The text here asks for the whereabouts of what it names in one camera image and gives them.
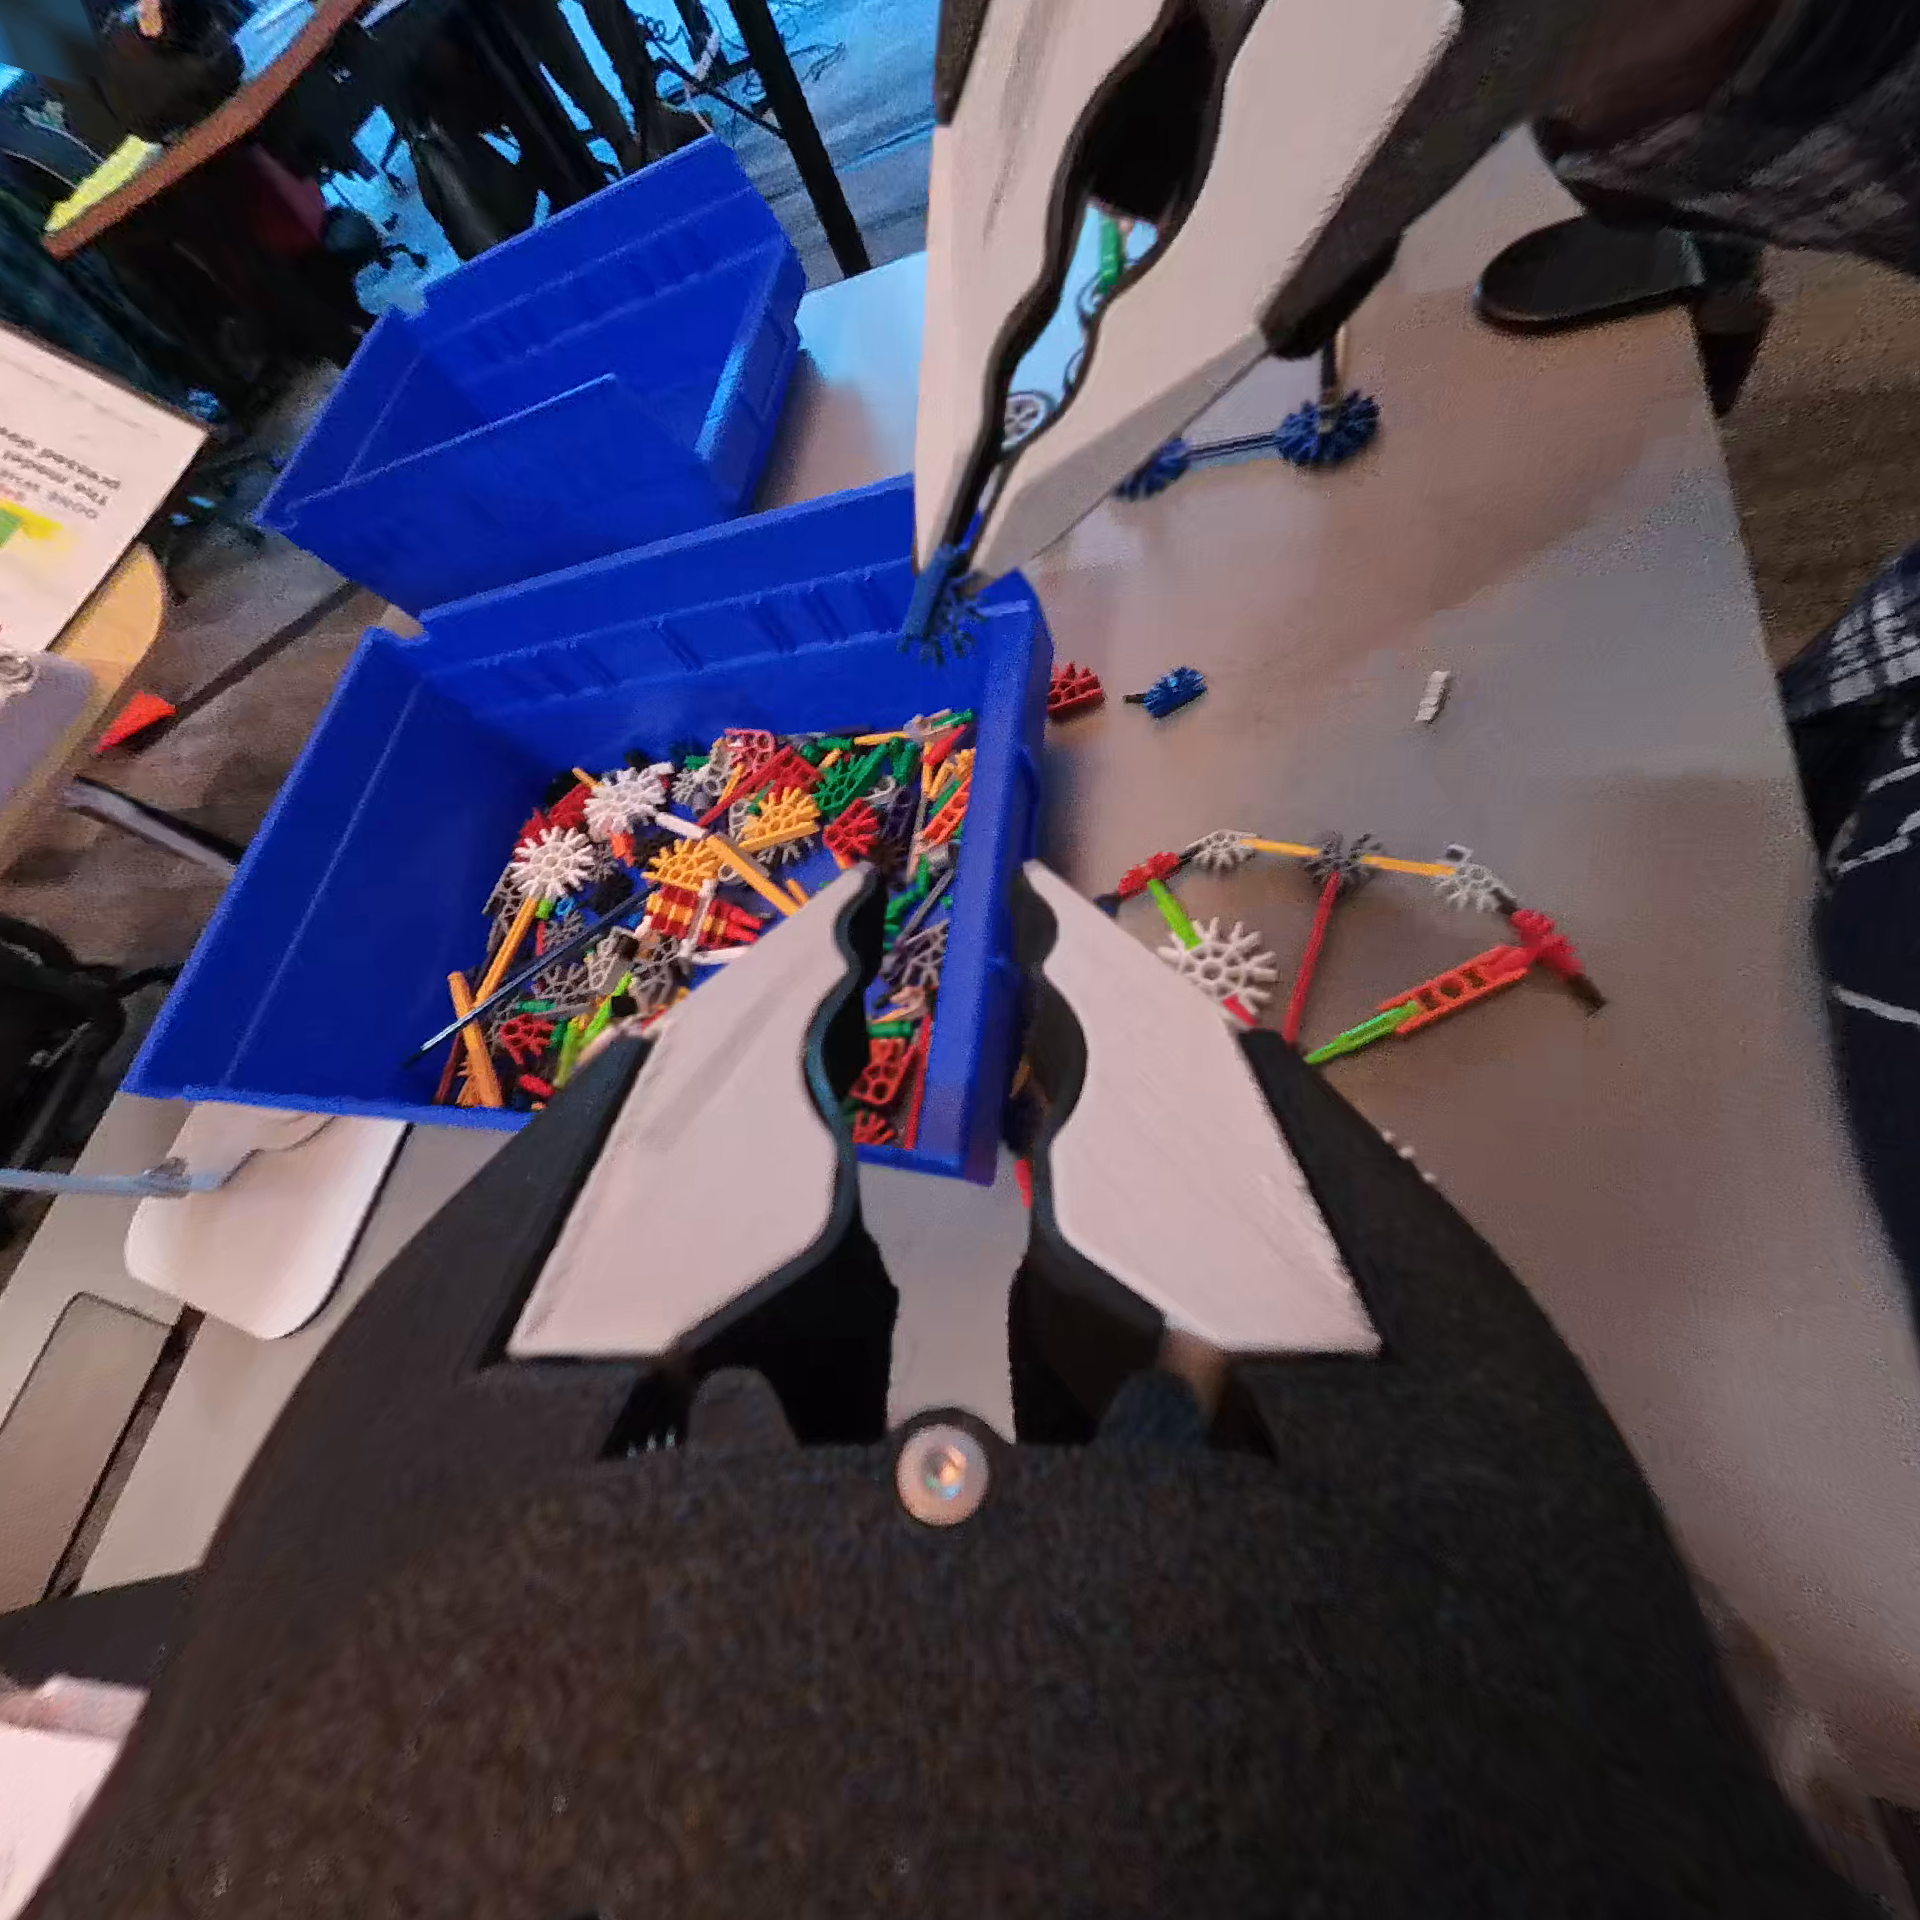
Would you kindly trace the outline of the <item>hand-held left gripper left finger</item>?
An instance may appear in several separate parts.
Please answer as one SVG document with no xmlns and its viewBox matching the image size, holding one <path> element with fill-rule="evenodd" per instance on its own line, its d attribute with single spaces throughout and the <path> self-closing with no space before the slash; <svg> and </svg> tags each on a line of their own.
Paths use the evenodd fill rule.
<svg viewBox="0 0 1920 1920">
<path fill-rule="evenodd" d="M 857 994 L 854 867 L 663 1023 L 507 1339 L 514 1360 L 686 1352 L 798 1259 L 851 1201 L 826 1075 Z"/>
</svg>

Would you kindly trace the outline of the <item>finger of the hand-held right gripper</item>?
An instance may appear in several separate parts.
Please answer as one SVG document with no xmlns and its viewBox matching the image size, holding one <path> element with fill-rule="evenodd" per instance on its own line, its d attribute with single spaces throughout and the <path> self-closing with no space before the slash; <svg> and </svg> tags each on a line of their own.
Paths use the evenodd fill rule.
<svg viewBox="0 0 1920 1920">
<path fill-rule="evenodd" d="M 1182 391 L 1170 433 L 1101 500 L 1267 356 L 1270 298 L 1461 21 L 1459 4 L 1179 7 L 1098 127 L 1088 207 L 1125 202 L 1101 175 L 1168 169 L 1166 183 L 1133 180 L 1154 239 L 1102 306 L 1093 346 L 1115 337 L 1120 296 L 1145 287 L 1147 367 L 1182 376 Z"/>
<path fill-rule="evenodd" d="M 914 562 L 1000 578 L 1062 539 L 1170 433 L 1182 376 L 1150 371 L 1145 287 L 1120 296 L 1063 415 L 1002 471 L 1013 376 L 1063 296 L 1098 127 L 1179 4 L 953 4 L 930 143 Z"/>
</svg>

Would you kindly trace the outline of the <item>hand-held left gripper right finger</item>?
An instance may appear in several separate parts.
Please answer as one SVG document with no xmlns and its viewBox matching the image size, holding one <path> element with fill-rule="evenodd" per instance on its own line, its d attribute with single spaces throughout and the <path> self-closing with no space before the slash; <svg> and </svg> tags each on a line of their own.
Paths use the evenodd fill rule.
<svg viewBox="0 0 1920 1920">
<path fill-rule="evenodd" d="M 1245 1028 L 1042 863 L 1023 882 L 1053 922 L 1041 985 L 1087 1053 L 1047 1145 L 1065 1243 L 1218 1354 L 1376 1356 Z"/>
</svg>

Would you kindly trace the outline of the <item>pile of colourful toy pieces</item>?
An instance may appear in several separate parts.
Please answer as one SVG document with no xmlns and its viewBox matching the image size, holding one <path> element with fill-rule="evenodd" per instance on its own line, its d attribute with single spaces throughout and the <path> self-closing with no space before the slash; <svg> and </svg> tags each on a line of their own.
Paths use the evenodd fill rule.
<svg viewBox="0 0 1920 1920">
<path fill-rule="evenodd" d="M 946 706 L 867 735 L 725 727 L 563 775 L 496 877 L 481 961 L 448 981 L 463 1024 L 439 1044 L 435 1105 L 541 1114 L 608 1028 L 651 1039 L 827 880 L 870 867 L 882 947 L 843 1111 L 857 1145 L 921 1145 L 974 767 L 976 713 Z"/>
</svg>

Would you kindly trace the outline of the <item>blue plastic bin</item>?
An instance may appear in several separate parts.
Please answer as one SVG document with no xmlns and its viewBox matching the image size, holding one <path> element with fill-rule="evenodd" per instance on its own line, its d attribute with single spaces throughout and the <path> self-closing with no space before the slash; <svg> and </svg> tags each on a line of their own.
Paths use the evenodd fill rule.
<svg viewBox="0 0 1920 1920">
<path fill-rule="evenodd" d="M 974 713 L 974 793 L 913 1147 L 990 1184 L 1023 1032 L 1013 880 L 1035 855 L 1053 640 L 1013 577 L 971 649 L 904 649 L 905 476 L 565 568 L 366 636 L 128 1072 L 143 1098 L 427 1125 L 447 977 L 551 783 L 725 730 L 871 735 Z"/>
<path fill-rule="evenodd" d="M 257 524 L 409 615 L 747 512 L 800 255 L 710 136 L 387 313 Z"/>
</svg>

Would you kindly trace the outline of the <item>person's right forearm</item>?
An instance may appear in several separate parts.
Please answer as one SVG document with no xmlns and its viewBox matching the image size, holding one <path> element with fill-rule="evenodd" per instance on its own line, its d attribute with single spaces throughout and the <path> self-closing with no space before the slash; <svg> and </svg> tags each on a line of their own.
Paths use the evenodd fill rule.
<svg viewBox="0 0 1920 1920">
<path fill-rule="evenodd" d="M 1917 279 L 1917 3 L 1609 4 L 1535 132 L 1592 210 Z"/>
</svg>

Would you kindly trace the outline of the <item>black oval case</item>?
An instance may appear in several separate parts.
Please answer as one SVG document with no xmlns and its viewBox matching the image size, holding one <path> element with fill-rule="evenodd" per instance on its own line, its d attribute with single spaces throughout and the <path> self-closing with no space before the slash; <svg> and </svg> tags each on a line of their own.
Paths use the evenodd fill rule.
<svg viewBox="0 0 1920 1920">
<path fill-rule="evenodd" d="M 1473 306 L 1490 329 L 1551 337 L 1689 306 L 1707 287 L 1688 235 L 1582 215 L 1497 251 L 1480 274 Z"/>
</svg>

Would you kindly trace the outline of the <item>black pole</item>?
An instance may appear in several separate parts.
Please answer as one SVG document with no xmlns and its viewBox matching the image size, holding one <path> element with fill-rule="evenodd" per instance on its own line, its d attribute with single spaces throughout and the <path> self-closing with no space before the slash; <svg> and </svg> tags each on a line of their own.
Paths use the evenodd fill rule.
<svg viewBox="0 0 1920 1920">
<path fill-rule="evenodd" d="M 809 99 L 786 52 L 784 36 L 769 3 L 728 3 L 744 39 L 750 67 L 759 74 L 766 104 L 775 127 L 798 168 L 808 200 L 818 217 L 824 239 L 843 279 L 856 279 L 874 268 L 867 241 L 840 175 L 832 168 L 824 132 L 813 115 Z"/>
</svg>

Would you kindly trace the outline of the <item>white plastic sheet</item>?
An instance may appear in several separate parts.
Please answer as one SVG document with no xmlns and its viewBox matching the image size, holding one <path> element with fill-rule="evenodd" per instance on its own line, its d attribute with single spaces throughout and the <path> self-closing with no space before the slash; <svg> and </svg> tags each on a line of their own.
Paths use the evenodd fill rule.
<svg viewBox="0 0 1920 1920">
<path fill-rule="evenodd" d="M 135 1207 L 128 1276 L 257 1339 L 299 1333 L 338 1288 L 407 1135 L 400 1120 L 194 1107 L 171 1162 L 218 1184 Z"/>
</svg>

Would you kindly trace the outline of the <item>plaid flannel shirt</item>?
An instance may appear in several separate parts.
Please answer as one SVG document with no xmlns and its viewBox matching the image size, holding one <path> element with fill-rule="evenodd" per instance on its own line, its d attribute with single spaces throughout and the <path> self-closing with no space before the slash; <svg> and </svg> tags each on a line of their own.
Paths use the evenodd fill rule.
<svg viewBox="0 0 1920 1920">
<path fill-rule="evenodd" d="M 1919 545 L 1893 557 L 1778 671 L 1790 727 L 1853 709 L 1911 705 L 1919 690 Z"/>
</svg>

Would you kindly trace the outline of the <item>round wooden table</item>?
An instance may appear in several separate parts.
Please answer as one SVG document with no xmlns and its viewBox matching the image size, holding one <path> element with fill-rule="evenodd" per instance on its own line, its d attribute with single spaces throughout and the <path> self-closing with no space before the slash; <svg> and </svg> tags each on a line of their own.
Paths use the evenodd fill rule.
<svg viewBox="0 0 1920 1920">
<path fill-rule="evenodd" d="M 115 701 L 130 695 L 143 666 L 160 644 L 169 607 L 169 585 L 154 549 L 135 541 L 64 625 L 50 653 L 86 671 L 89 716 L 107 716 Z"/>
</svg>

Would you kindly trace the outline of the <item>white instruction sheet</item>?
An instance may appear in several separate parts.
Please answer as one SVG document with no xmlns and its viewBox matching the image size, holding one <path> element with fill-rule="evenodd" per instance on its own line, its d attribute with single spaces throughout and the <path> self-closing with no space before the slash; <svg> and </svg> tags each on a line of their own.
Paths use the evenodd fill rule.
<svg viewBox="0 0 1920 1920">
<path fill-rule="evenodd" d="M 209 428 L 3 328 L 3 644 L 41 653 L 176 491 Z"/>
</svg>

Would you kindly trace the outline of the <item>toy frame model with wheels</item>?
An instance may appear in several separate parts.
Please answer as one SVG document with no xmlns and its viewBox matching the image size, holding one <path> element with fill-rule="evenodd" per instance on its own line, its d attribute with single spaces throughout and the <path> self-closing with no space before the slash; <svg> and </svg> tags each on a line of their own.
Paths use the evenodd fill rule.
<svg viewBox="0 0 1920 1920">
<path fill-rule="evenodd" d="M 1063 412 L 1065 401 L 1080 385 L 1102 306 L 1119 290 L 1125 272 L 1145 256 L 1152 239 L 1150 226 L 1105 209 L 1087 217 L 1081 251 L 1088 256 L 1091 269 L 1073 290 L 1078 348 L 1063 363 L 1058 391 L 1023 386 L 1010 391 L 1002 416 L 1003 452 L 1019 450 Z M 1194 468 L 1240 464 L 1256 458 L 1273 458 L 1301 471 L 1333 468 L 1365 452 L 1379 428 L 1379 401 L 1357 388 L 1346 378 L 1346 331 L 1339 329 L 1317 355 L 1317 394 L 1280 424 L 1234 440 L 1168 440 L 1114 495 L 1120 500 L 1147 500 L 1177 485 Z"/>
</svg>

